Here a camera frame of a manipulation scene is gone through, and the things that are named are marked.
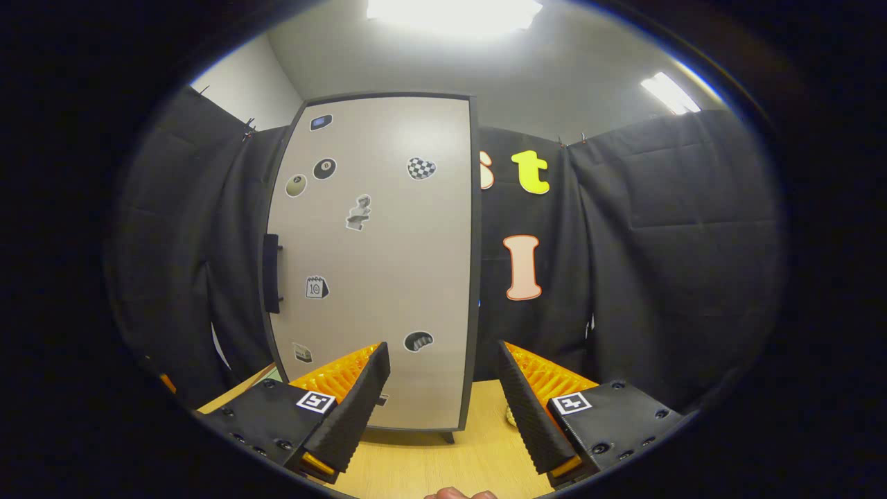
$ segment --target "black curtain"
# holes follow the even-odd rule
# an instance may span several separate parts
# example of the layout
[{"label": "black curtain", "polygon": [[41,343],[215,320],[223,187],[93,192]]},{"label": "black curtain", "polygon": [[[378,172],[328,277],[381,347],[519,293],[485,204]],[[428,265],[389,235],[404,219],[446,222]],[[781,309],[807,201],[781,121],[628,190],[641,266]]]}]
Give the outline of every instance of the black curtain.
[{"label": "black curtain", "polygon": [[213,326],[238,379],[273,362],[259,302],[258,210],[269,192],[272,166],[287,127],[258,131],[244,141],[224,183],[208,245]]},{"label": "black curtain", "polygon": [[784,266],[770,166],[727,111],[657,118],[568,149],[591,237],[587,374],[677,410],[747,367]]},{"label": "black curtain", "polygon": [[247,131],[186,88],[145,133],[115,193],[105,263],[117,321],[133,351],[167,374],[190,408],[271,362],[261,322],[256,330],[242,320],[257,314],[256,285],[241,286],[255,276],[247,239],[256,184],[267,181],[265,162],[282,129],[248,138]]},{"label": "black curtain", "polygon": [[[481,150],[492,159],[495,181],[481,192],[481,308],[477,327],[475,380],[496,377],[496,342],[531,350],[565,368],[585,370],[585,327],[591,317],[589,238],[578,213],[576,175],[564,164],[557,142],[515,131],[481,128]],[[549,191],[531,194],[521,187],[513,154],[535,151],[548,163],[539,170]],[[539,297],[513,301],[511,253],[503,240],[536,236]]]}]

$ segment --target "person's hand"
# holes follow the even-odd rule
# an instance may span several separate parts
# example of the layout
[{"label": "person's hand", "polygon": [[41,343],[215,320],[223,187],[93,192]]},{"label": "person's hand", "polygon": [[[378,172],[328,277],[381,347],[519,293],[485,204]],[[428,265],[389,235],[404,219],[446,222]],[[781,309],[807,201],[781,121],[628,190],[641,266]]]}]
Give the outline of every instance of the person's hand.
[{"label": "person's hand", "polygon": [[[438,490],[437,494],[426,495],[424,499],[469,499],[469,497],[462,494],[456,487],[446,487]],[[486,490],[472,495],[470,499],[497,499],[497,497]]]}]

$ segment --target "finger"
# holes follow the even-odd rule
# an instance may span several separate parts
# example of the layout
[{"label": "finger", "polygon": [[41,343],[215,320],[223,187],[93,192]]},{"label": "finger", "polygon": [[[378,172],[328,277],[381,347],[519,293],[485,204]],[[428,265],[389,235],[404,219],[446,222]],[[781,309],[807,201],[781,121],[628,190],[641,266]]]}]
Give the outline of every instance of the finger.
[{"label": "finger", "polygon": [[468,499],[456,487],[446,487],[437,491],[437,499]]}]

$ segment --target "table surface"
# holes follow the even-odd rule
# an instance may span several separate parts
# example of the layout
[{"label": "table surface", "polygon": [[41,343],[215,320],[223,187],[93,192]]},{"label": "table surface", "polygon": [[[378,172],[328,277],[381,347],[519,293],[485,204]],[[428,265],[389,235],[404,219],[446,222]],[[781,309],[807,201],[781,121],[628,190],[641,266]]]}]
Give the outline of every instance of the table surface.
[{"label": "table surface", "polygon": [[[199,409],[208,413],[272,374],[274,366]],[[496,380],[472,384],[468,419],[455,444],[440,433],[385,432],[366,429],[348,471],[328,485],[362,499],[421,499],[443,487],[469,497],[490,490],[498,497],[521,499],[552,492],[545,475],[536,474],[521,435],[505,419],[506,401]]]}]

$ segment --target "white wall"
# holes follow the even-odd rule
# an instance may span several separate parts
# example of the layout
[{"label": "white wall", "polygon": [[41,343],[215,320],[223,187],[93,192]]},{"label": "white wall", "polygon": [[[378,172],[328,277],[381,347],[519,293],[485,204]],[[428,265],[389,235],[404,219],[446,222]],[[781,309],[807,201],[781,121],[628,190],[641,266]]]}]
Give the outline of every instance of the white wall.
[{"label": "white wall", "polygon": [[302,98],[262,34],[219,60],[191,83],[196,91],[242,122],[268,130],[288,125],[302,105]]}]

